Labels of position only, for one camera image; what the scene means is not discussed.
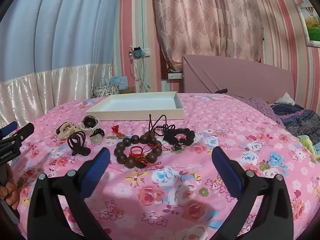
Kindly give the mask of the person left hand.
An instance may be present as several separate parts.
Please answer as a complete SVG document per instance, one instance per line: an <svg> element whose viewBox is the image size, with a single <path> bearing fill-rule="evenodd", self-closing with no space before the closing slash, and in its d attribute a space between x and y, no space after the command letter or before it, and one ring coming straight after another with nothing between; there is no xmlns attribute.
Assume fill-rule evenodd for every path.
<svg viewBox="0 0 320 240"><path fill-rule="evenodd" d="M7 182L4 186L1 186L1 197L4 197L6 203L16 210L19 205L19 194L14 182L14 174L9 164L6 164L6 172Z"/></svg>

